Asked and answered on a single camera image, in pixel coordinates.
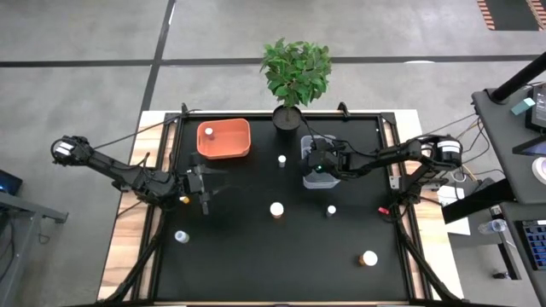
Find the potted plant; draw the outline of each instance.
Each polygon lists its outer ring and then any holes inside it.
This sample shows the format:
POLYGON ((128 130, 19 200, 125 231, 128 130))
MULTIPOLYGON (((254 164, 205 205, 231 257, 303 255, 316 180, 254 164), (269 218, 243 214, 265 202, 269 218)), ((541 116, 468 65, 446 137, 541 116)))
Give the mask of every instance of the potted plant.
POLYGON ((273 124, 279 131, 295 131, 301 122, 300 103, 307 106, 326 92, 332 72, 328 46, 314 43, 284 43, 279 39, 275 46, 265 45, 262 72, 267 68, 267 87, 282 105, 273 112, 273 124))

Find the green leaves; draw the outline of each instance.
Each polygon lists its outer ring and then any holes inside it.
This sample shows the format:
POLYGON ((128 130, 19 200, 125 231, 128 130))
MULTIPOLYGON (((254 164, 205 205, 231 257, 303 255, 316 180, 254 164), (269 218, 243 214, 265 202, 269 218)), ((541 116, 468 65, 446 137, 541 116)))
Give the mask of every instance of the green leaves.
POLYGON ((307 106, 326 92, 326 77, 332 72, 328 46, 307 42, 285 44, 281 38, 275 46, 266 44, 264 48, 260 72, 267 70, 267 87, 284 106, 300 103, 307 106))

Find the gray floor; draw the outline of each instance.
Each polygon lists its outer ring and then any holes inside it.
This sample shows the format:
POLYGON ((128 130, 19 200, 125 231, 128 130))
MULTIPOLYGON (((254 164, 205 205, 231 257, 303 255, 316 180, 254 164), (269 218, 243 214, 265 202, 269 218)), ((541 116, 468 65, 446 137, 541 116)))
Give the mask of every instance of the gray floor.
MULTIPOLYGON (((0 0, 0 61, 123 60, 154 56, 166 0, 0 0)), ((491 32, 474 0, 179 0, 165 59, 258 57, 281 36, 327 44, 336 56, 528 55, 546 50, 543 32, 491 32)), ((470 95, 496 86, 525 62, 334 65, 328 93, 311 105, 333 109, 414 108, 423 131, 470 114, 470 95)), ((162 67, 152 110, 272 109, 256 66, 162 67)), ((119 193, 84 168, 52 165, 56 138, 100 144, 134 131, 148 67, 0 68, 0 169, 25 180, 21 196, 70 212, 44 222, 21 306, 91 303, 96 298, 119 193)), ((457 134, 469 121, 443 132, 457 134)), ((468 146, 474 133, 465 136, 468 146)), ((131 140, 107 148, 127 160, 131 140)), ((478 141, 472 157, 485 148, 478 141)), ((490 150, 468 165, 498 167, 490 150)), ((492 173, 499 179, 501 176, 492 173)), ((495 281, 495 247, 455 250, 466 298, 536 306, 528 280, 495 281)))

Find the orange bin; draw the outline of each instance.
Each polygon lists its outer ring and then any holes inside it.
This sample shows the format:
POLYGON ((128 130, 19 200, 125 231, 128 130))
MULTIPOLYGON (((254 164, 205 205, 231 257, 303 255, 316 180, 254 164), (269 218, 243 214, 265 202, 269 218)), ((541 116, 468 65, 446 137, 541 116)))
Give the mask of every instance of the orange bin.
POLYGON ((197 151, 207 159, 244 157, 250 151, 250 124, 246 119, 203 122, 197 127, 197 151), (212 129, 209 136, 205 133, 212 129))

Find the black plant pot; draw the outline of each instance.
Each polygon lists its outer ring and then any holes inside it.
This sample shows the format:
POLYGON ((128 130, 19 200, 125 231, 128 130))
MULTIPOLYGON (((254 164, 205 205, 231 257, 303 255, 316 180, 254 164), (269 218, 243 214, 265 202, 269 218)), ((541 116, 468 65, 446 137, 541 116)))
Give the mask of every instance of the black plant pot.
POLYGON ((300 124, 301 111, 296 107, 279 106, 273 111, 273 125, 281 134, 293 134, 300 124))

